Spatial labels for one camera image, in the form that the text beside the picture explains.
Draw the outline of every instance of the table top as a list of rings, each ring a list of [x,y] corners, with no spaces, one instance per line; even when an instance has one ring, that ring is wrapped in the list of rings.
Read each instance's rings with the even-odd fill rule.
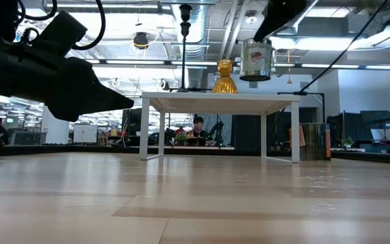
[[[300,101],[294,95],[270,94],[212,94],[144,92],[157,111],[166,113],[208,113],[225,115],[267,115]]]

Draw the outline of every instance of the trash bin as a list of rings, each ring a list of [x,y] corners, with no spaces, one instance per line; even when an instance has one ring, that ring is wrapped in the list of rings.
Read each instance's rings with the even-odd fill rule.
[[[330,128],[327,123],[302,123],[305,146],[302,161],[330,161]]]

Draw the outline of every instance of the ceiling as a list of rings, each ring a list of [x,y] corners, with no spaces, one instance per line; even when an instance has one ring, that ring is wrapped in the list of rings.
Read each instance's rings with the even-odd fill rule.
[[[41,5],[40,1],[24,0],[27,12],[30,15],[40,16],[49,11],[51,1],[45,1]],[[178,5],[170,5],[170,1],[162,2],[162,13],[157,10],[156,1],[107,1],[103,0],[106,9],[106,32],[102,42],[95,48],[87,51],[72,50],[68,56],[78,58],[98,60],[98,59],[124,59],[124,60],[181,60],[181,22]],[[185,2],[182,0],[172,0],[174,3]],[[224,40],[225,29],[228,23],[232,24],[227,48],[230,46],[232,35],[238,31],[230,58],[240,56],[241,43],[245,39],[254,36],[262,20],[262,10],[267,1],[249,1],[246,11],[240,13],[243,0],[239,0],[236,15],[231,16],[230,9],[233,1],[219,0],[214,5],[205,5],[203,8],[192,5],[194,10],[192,16],[197,16],[198,22],[202,24],[192,24],[188,40],[199,41],[196,45],[189,44],[188,48],[195,55],[202,50],[202,55],[195,56],[196,60],[216,61],[221,52]],[[59,9],[70,12],[80,23],[88,28],[87,34],[81,44],[87,44],[94,40],[100,30],[100,15],[95,1],[93,0],[59,0]],[[347,40],[351,40],[354,35],[368,21],[369,15],[374,12],[381,1],[375,0],[319,0],[315,7],[308,11],[306,17],[299,23],[296,35],[281,36],[272,38],[274,46],[281,52],[276,52],[276,62],[306,63],[306,64],[329,64],[347,47]],[[247,22],[247,17],[242,18],[240,28],[237,27],[240,14],[252,11],[252,22]],[[362,35],[364,39],[373,37],[383,31],[384,22],[390,19],[390,1],[380,13],[375,21],[367,28]],[[34,26],[42,31],[47,22],[25,21],[21,24],[18,32],[21,33],[26,27]],[[136,49],[133,46],[133,38],[138,32],[145,32],[149,40],[147,49]],[[308,48],[308,37],[321,39],[316,45],[319,49]],[[368,44],[361,47],[360,51],[351,50],[344,56],[339,64],[390,64],[390,48],[374,49]],[[96,75],[106,87],[114,89],[125,96],[135,99],[135,105],[140,105],[137,99],[142,92],[161,92],[163,81],[168,82],[171,88],[178,87],[181,80],[181,67],[170,66],[151,67],[149,69],[141,66],[130,66],[121,68],[120,66],[98,66],[94,68]],[[186,70],[186,75],[192,79],[205,79],[207,73],[214,73],[216,70],[204,68]],[[288,72],[287,68],[277,68],[276,72]],[[293,69],[294,74],[318,74],[318,69]],[[109,117],[118,121],[121,113],[100,114],[92,117]]]

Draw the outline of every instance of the tin can with label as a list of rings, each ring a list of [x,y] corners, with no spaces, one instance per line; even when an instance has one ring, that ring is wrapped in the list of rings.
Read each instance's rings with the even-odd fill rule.
[[[272,42],[263,39],[255,42],[250,38],[243,42],[240,79],[243,81],[268,81],[272,69]]]

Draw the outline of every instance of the gold vase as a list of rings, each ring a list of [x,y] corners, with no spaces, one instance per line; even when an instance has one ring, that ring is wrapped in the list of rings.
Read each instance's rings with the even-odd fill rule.
[[[231,71],[233,68],[233,62],[231,60],[219,60],[217,61],[217,68],[221,77],[216,81],[213,88],[213,93],[220,94],[237,94],[237,87],[233,79],[231,79]]]

